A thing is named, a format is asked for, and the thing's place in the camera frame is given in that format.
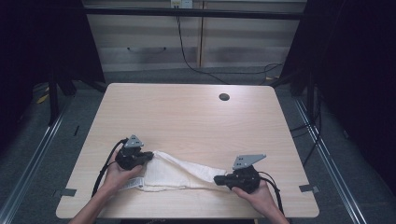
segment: person's right hand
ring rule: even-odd
[[[264,180],[260,182],[259,188],[251,194],[237,187],[233,187],[232,191],[240,198],[250,202],[256,211],[268,217],[272,223],[289,223],[277,208],[268,185]]]

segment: table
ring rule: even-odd
[[[226,93],[228,101],[219,96]],[[91,198],[96,177],[114,145],[136,134],[144,151],[161,150],[183,161],[232,171],[238,155],[265,153],[254,166],[270,174],[281,190],[287,217],[315,217],[318,206],[307,185],[274,89],[263,86],[110,84],[56,214],[73,217]],[[231,191],[182,189],[120,191],[99,217],[256,218]]]

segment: horizontal black bar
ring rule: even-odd
[[[242,18],[291,20],[322,17],[321,15],[306,15],[304,13],[264,12],[264,11],[233,11],[190,8],[153,8],[153,7],[84,7],[85,13],[95,15],[136,15],[136,16],[179,16],[179,17],[212,17],[212,18]]]

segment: gray carpet floor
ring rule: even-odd
[[[227,72],[227,69],[229,68],[210,68],[206,69],[206,72]],[[229,71],[233,73],[259,72],[262,71],[262,68],[234,68]],[[276,74],[278,74],[276,70],[273,70],[267,74],[267,77],[273,77]],[[233,85],[258,85],[265,80],[264,74],[212,75]],[[112,82],[224,84],[210,75],[197,74],[190,69],[107,73],[106,81],[107,84]],[[55,211],[60,198],[54,197],[53,194],[55,190],[64,189],[66,186],[103,98],[101,92],[93,90],[83,83],[76,82],[76,86],[78,92],[74,97],[69,99],[60,94],[61,106],[67,100],[71,100],[71,104],[65,111],[62,124],[52,140],[12,223],[67,223],[68,221],[56,217]],[[40,105],[35,103],[41,93],[41,91],[35,92],[35,99],[21,121],[18,135],[0,158],[0,169],[2,171],[0,173],[1,206],[17,184],[26,164],[31,159],[35,148],[48,128],[49,101]],[[297,110],[295,98],[290,95],[289,85],[277,87],[276,95],[289,127],[292,129],[304,124]],[[361,156],[354,142],[345,138],[343,128],[335,115],[326,107],[325,102],[322,104],[321,113],[322,138],[359,203],[367,222],[393,223],[396,220],[395,197],[375,170]],[[301,129],[291,133],[292,136],[302,134],[293,138],[302,161],[305,160],[310,148],[314,145],[312,138],[305,132],[306,129]],[[315,197],[320,213],[316,218],[299,218],[293,219],[292,222],[353,223],[317,152],[313,153],[305,166],[305,171],[310,184],[319,188]],[[99,219],[98,223],[119,223],[119,220]],[[267,223],[267,221],[263,219],[260,220],[260,223]]]

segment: hand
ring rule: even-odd
[[[113,194],[121,189],[129,179],[138,176],[142,170],[141,165],[137,165],[130,171],[120,168],[120,166],[115,162],[118,153],[118,151],[113,153],[113,156],[110,159],[110,165],[107,167],[105,182],[101,187],[101,189],[105,188],[110,190]]]
[[[233,187],[232,191],[240,198],[250,202],[256,211],[268,217],[272,223],[289,223],[277,208],[268,185],[264,180],[260,181],[259,188],[251,194],[246,193],[238,187]]]

